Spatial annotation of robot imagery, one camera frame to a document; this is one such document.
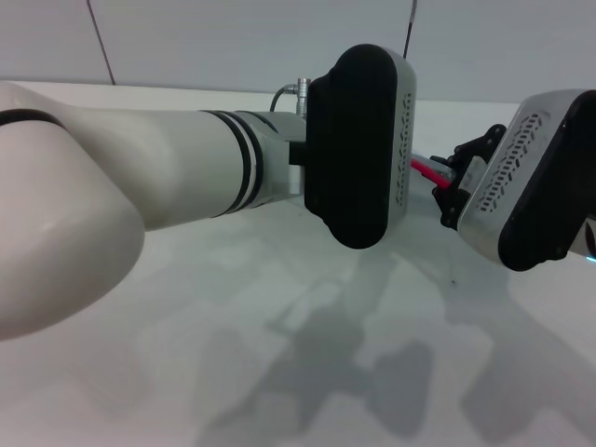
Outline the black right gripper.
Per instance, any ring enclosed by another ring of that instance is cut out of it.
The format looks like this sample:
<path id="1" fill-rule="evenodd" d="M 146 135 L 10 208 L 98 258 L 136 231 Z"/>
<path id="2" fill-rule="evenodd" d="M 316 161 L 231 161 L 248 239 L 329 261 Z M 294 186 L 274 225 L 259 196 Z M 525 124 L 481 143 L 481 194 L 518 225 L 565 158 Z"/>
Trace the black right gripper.
<path id="1" fill-rule="evenodd" d="M 504 125 L 495 124 L 479 138 L 457 145 L 450 156 L 430 158 L 454 171 L 449 187 L 436 186 L 432 190 L 432 196 L 441 213 L 440 223 L 444 227 L 458 227 L 459 218 L 467 204 L 467 195 L 472 195 L 478 188 L 487 163 L 493 157 L 506 130 Z"/>

